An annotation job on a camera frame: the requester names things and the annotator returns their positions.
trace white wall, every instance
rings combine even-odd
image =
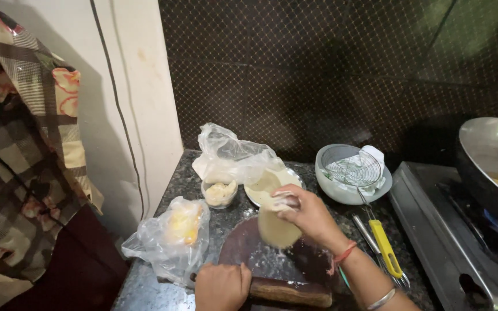
[[[183,151],[158,4],[95,3],[141,174],[145,217],[151,217]],[[141,203],[90,2],[0,0],[0,11],[82,74],[79,124],[88,175],[105,196],[100,220],[128,237],[141,217]]]

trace yellow handle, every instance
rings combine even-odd
[[[399,262],[397,262],[397,258],[395,258],[395,254],[393,253],[393,249],[391,248],[391,244],[387,239],[384,228],[382,227],[382,223],[379,220],[370,220],[368,222],[370,228],[372,228],[372,233],[376,238],[376,243],[382,252],[382,257],[387,265],[387,270],[391,273],[392,276],[396,278],[400,278],[403,276],[403,272],[401,271],[401,267],[399,266]]]

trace frying strainer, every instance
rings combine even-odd
[[[375,184],[381,178],[381,166],[378,160],[352,145],[335,145],[322,154],[322,166],[335,180],[342,184],[356,187],[370,219],[375,219],[370,204],[360,191],[360,187]]]

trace gas stove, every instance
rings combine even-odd
[[[445,310],[498,310],[498,221],[457,170],[403,162],[390,199]]]

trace clear plastic bag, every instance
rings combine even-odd
[[[198,272],[209,246],[209,219],[204,200],[178,196],[161,216],[141,221],[138,231],[122,244],[122,252],[150,262],[158,277],[193,287],[189,276]]]
[[[201,126],[197,141],[203,154],[193,161],[192,167],[208,183],[236,180],[238,184],[252,184],[267,168],[285,168],[269,146],[241,141],[232,131],[216,124]]]

